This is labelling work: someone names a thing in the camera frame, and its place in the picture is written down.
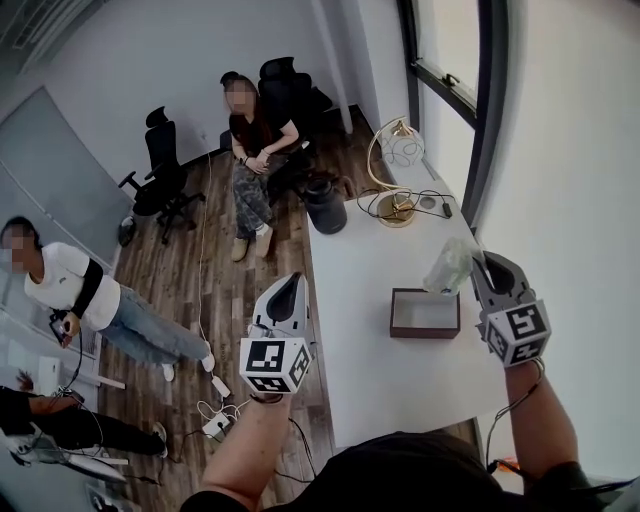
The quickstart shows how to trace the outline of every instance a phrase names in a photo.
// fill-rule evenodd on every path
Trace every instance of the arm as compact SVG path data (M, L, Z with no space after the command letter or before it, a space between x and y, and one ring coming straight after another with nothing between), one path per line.
M276 151L280 151L282 148L290 146L298 140L298 137L300 137L296 125L293 124L293 121L291 120L289 120L287 124L280 128L280 131L282 132L282 138L263 149L263 151L268 155L270 155L271 153L275 153Z
M533 362L507 368L509 403L522 397L538 379ZM566 462L578 462L578 441L558 397L546 377L538 388L511 411L511 425L520 467L542 478Z
M70 396L36 396L29 398L29 409L31 410L31 414L34 416L54 414L76 405L78 405L78 402L75 398Z
M277 404L247 404L240 421L209 459L204 490L225 494L256 510L289 431L291 398L284 395Z
M84 278L80 294L71 308L71 312L64 319L65 323L70 324L67 334L75 336L80 329L80 319L100 287L104 272L97 262L75 247L58 244L55 254L60 265L69 272Z
M231 135L231 150L238 160L244 160L245 158L247 158L247 152L242 147L242 144L240 144L240 141L236 139L233 134Z

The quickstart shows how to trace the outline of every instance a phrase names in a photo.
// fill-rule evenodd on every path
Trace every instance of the black t-shirt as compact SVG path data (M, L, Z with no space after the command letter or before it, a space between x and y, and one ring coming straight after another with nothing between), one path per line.
M5 435L33 434L29 398L34 396L0 386L0 428Z
M549 471L526 496L502 491L467 443L446 434L392 434L333 457L293 502L269 510L580 510L599 500L569 489L588 487L576 463ZM181 512L246 512L232 498L204 491Z
M264 134L255 119L253 122L248 123L244 115L231 114L229 116L229 130L231 131L231 134L236 138L236 140L242 143L244 150L249 156L258 156L265 146L280 140L282 138L282 132L280 129L291 121L291 116L287 112L276 108L266 108L264 111L264 117L271 133L270 142L265 140ZM247 127L248 143L241 140L241 133Z

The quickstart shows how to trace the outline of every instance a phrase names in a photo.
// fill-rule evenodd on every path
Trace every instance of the black and white cube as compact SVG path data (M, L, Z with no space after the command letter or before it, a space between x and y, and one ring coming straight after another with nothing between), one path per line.
M304 338L243 338L240 376L256 393L296 393L311 365Z
M505 367L541 356L549 336L551 327L541 300L487 315L485 341Z

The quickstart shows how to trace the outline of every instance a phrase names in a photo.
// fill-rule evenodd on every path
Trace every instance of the hand-held device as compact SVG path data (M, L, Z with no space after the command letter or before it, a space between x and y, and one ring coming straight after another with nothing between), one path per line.
M68 313L65 310L54 309L53 313L49 315L49 328L60 345L65 343L66 336L68 336L67 332L71 328L69 322L63 322Z
M240 343L240 376L254 393L296 393L311 366L312 340L307 280L295 272L256 301Z
M482 340L506 368L540 357L551 336L544 302L514 262L492 252L484 258L474 258L471 273L482 306L477 325Z

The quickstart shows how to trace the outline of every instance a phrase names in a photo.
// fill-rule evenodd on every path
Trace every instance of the wooden box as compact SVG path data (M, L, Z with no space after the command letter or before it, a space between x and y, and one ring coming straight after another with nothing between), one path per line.
M392 338L447 339L460 332L460 295L394 288L389 333Z

